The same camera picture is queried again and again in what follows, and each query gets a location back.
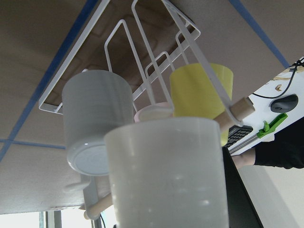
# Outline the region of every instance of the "yellow mug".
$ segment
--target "yellow mug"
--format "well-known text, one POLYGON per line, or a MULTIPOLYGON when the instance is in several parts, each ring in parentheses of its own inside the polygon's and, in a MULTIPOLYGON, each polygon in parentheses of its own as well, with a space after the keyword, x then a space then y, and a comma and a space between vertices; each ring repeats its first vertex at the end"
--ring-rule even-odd
MULTIPOLYGON (((210 64, 228 96, 232 99, 233 73, 219 64, 210 64)), ((173 116, 196 116, 214 119, 225 111, 222 101, 201 64, 194 63, 176 69, 170 75, 173 116)), ((221 134, 221 146, 228 141, 229 131, 221 134)))

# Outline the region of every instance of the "keyboard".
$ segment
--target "keyboard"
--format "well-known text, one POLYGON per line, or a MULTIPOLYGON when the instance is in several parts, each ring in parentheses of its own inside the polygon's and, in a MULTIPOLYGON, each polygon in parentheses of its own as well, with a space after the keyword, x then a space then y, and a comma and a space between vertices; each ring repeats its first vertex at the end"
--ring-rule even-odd
POLYGON ((244 138, 246 135, 251 133, 253 131, 253 128, 251 126, 233 126, 229 129, 229 134, 228 134, 228 141, 225 145, 225 147, 229 148, 233 144, 235 144, 237 141, 240 139, 244 138))

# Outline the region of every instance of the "black computer mouse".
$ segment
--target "black computer mouse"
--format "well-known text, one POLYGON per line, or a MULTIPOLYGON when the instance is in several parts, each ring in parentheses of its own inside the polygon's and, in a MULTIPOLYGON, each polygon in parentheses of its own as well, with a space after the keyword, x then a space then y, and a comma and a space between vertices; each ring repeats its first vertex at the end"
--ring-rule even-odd
POLYGON ((288 95, 274 100, 270 104, 270 110, 275 113, 287 113, 293 110, 298 104, 298 96, 295 94, 288 95))

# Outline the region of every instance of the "green clip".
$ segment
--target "green clip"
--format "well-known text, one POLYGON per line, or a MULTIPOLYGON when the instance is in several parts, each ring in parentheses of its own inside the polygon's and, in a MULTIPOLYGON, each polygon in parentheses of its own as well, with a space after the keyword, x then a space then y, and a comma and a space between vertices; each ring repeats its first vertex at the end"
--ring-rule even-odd
POLYGON ((262 138, 267 134, 270 134, 276 130, 276 127, 280 125, 286 118, 286 113, 282 113, 278 115, 270 124, 268 124, 266 121, 264 121, 264 128, 258 130, 258 133, 256 134, 258 138, 262 138))

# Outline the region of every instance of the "person's arm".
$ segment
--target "person's arm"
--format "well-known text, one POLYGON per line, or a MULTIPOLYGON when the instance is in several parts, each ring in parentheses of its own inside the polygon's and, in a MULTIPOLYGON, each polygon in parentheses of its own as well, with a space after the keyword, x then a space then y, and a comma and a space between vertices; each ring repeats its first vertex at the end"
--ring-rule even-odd
POLYGON ((232 159, 237 169, 245 165, 301 169, 304 168, 304 146, 277 141, 261 142, 232 159))
POLYGON ((304 146, 288 142, 261 142, 256 145, 255 165, 304 168, 304 146))

